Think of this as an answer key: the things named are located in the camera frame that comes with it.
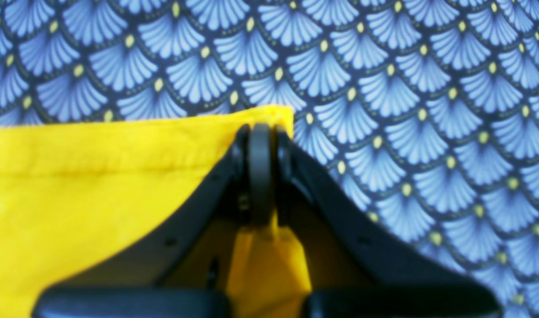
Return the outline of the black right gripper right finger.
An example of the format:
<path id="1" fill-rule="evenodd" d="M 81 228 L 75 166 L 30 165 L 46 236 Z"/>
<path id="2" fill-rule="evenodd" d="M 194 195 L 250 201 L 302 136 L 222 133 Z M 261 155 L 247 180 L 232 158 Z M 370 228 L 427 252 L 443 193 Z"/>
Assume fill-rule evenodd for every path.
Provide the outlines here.
<path id="1" fill-rule="evenodd" d="M 360 210 L 328 171 L 276 129 L 278 224 L 306 257 L 302 318 L 501 318 L 483 284 L 421 255 Z"/>

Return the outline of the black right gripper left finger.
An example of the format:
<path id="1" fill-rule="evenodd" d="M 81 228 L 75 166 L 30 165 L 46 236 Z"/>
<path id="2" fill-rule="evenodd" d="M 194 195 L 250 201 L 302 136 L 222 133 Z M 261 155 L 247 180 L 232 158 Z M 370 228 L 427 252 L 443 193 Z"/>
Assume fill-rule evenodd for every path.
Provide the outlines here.
<path id="1" fill-rule="evenodd" d="M 272 129 L 243 125 L 166 220 L 104 261 L 46 288 L 34 318 L 229 318 L 217 291 L 241 226 L 272 222 Z"/>

